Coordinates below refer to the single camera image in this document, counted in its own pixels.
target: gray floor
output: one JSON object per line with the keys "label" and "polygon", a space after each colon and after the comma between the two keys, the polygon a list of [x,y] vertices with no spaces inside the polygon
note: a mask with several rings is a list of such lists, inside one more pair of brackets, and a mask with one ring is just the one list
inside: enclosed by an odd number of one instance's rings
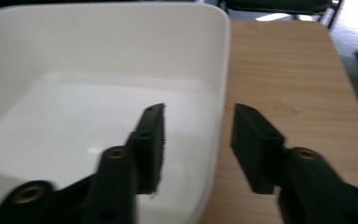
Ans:
{"label": "gray floor", "polygon": [[[214,5],[215,1],[207,0],[205,3]],[[229,11],[232,20],[254,20],[263,15],[268,14]],[[358,97],[358,60],[354,54],[358,50],[358,0],[344,0],[330,35]]]}

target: wooden table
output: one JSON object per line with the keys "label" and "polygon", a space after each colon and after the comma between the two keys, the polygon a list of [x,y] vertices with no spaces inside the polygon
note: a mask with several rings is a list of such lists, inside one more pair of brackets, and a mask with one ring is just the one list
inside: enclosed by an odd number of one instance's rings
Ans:
{"label": "wooden table", "polygon": [[229,148],[235,103],[258,109],[288,147],[318,151],[358,187],[358,101],[326,28],[306,21],[234,21],[231,34],[221,146],[200,223],[282,223],[277,197],[251,193]]}

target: white plastic bin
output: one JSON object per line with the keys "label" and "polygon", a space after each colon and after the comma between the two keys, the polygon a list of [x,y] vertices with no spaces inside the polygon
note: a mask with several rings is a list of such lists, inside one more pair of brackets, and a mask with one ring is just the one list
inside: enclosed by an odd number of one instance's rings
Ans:
{"label": "white plastic bin", "polygon": [[229,20],[192,3],[0,9],[0,202],[23,182],[64,188],[165,103],[158,195],[141,224],[194,223],[208,200],[227,79]]}

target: black chair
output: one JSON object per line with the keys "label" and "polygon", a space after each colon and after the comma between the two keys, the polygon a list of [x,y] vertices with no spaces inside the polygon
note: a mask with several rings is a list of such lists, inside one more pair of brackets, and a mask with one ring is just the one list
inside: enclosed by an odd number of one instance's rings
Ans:
{"label": "black chair", "polygon": [[317,15],[318,22],[324,19],[326,11],[332,9],[333,15],[327,27],[330,29],[343,0],[217,0],[217,6],[224,4],[224,10],[286,13],[291,15]]}

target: wood grain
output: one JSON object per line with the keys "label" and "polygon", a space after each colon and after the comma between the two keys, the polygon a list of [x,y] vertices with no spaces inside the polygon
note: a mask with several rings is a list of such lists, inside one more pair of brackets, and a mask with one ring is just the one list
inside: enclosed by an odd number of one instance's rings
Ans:
{"label": "wood grain", "polygon": [[358,186],[358,102],[326,28],[306,21],[234,21],[231,34],[221,146],[200,223],[282,223],[276,196],[250,192],[229,148],[235,103],[258,109],[288,147],[320,152]]}

